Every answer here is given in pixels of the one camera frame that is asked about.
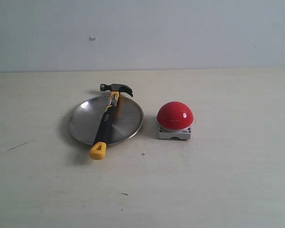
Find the yellow black claw hammer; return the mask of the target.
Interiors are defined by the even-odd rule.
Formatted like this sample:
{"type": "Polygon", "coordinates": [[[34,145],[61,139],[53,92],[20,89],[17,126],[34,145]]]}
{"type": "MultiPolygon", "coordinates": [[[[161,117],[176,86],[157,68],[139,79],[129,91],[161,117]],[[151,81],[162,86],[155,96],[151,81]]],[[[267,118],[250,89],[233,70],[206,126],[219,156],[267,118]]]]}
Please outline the yellow black claw hammer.
{"type": "Polygon", "coordinates": [[[102,160],[106,155],[106,148],[112,135],[112,124],[117,110],[120,93],[127,93],[133,97],[132,89],[123,84],[101,84],[100,91],[110,91],[108,104],[100,121],[93,146],[89,152],[91,159],[102,160]]]}

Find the red dome push button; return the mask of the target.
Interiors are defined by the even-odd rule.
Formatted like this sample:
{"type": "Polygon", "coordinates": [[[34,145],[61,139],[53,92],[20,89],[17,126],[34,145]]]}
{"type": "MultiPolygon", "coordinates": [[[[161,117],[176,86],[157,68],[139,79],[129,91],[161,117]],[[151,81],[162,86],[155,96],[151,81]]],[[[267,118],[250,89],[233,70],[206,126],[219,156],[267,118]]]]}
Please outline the red dome push button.
{"type": "Polygon", "coordinates": [[[189,140],[192,138],[192,124],[195,121],[191,109],[182,102],[168,102],[158,111],[158,138],[189,140]]]}

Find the round metal plate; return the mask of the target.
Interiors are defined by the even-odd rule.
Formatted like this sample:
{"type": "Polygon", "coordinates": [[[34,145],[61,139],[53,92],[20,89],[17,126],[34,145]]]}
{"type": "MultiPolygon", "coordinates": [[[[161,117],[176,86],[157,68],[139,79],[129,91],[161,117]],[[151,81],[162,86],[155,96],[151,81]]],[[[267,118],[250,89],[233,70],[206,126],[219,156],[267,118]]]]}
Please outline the round metal plate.
{"type": "MultiPolygon", "coordinates": [[[[93,145],[108,100],[109,95],[94,97],[74,109],[68,120],[68,128],[76,140],[86,145],[93,145]]],[[[142,108],[132,99],[120,97],[108,145],[132,138],[140,130],[142,124],[142,108]]]]}

